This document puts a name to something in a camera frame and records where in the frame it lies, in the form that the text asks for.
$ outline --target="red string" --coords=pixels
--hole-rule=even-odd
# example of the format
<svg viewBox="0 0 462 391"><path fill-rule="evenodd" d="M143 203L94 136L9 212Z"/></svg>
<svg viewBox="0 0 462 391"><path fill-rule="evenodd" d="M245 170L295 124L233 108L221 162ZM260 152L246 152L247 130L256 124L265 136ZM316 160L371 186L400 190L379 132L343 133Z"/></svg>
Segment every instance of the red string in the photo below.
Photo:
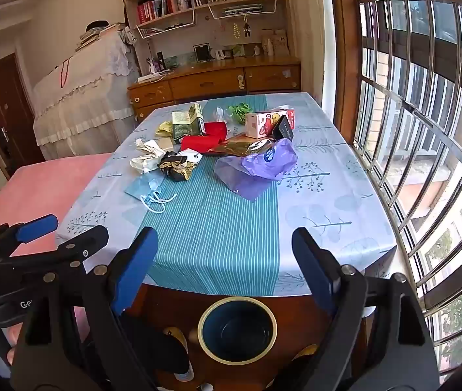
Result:
<svg viewBox="0 0 462 391"><path fill-rule="evenodd" d="M65 60L62 62L62 67L61 67L61 88L64 88L65 85L66 85L66 81L67 81L67 73L68 73L68 70L70 69L70 59L68 60ZM65 81L62 82L62 72L64 72L65 70L65 63L67 62L67 65L66 65L66 76L65 76Z"/></svg>

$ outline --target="bucket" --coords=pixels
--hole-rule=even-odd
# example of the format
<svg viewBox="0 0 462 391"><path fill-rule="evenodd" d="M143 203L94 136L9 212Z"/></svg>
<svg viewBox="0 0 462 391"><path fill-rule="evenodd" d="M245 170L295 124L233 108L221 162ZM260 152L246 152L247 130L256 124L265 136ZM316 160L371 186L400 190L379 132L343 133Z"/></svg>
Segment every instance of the bucket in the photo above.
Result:
<svg viewBox="0 0 462 391"><path fill-rule="evenodd" d="M212 359L231 366L253 363L276 341L278 327L270 309L250 297L227 297L211 305L198 325L198 340Z"/></svg>

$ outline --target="door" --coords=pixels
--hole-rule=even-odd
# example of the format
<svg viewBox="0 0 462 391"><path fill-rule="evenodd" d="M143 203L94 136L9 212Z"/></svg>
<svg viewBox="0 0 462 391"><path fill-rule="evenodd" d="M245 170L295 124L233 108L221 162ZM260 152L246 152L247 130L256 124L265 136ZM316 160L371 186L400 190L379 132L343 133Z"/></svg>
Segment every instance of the door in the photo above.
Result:
<svg viewBox="0 0 462 391"><path fill-rule="evenodd" d="M0 60L0 129L15 168L44 162L33 124L34 116L21 85L15 54L10 54Z"/></svg>

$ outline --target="box with cartoon print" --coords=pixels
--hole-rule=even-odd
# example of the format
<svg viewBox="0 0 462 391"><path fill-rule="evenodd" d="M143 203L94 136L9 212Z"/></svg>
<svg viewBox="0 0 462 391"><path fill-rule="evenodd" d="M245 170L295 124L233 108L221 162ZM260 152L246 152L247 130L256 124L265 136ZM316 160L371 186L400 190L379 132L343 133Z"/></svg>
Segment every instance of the box with cartoon print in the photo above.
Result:
<svg viewBox="0 0 462 391"><path fill-rule="evenodd" d="M294 109L289 106L278 107L271 111L260 111L246 114L246 135L251 138L263 138L271 135L280 118L285 115L294 129Z"/></svg>

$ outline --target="wooden floor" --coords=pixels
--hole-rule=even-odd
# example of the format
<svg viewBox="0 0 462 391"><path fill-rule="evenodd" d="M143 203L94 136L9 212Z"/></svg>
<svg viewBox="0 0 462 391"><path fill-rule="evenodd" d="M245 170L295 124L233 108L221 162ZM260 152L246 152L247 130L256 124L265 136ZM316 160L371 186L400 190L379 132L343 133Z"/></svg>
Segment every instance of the wooden floor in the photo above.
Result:
<svg viewBox="0 0 462 391"><path fill-rule="evenodd" d="M187 338L204 311L223 297L143 286L129 313L144 317L158 328L177 326ZM328 316L317 308L311 296L258 299L272 310L278 323L276 342L263 359L245 366L227 366L190 342L188 353L195 379L182 383L172 374L157 372L160 385L174 391L195 391L198 385L208 382L215 391L260 391L302 348L319 344L329 327Z"/></svg>

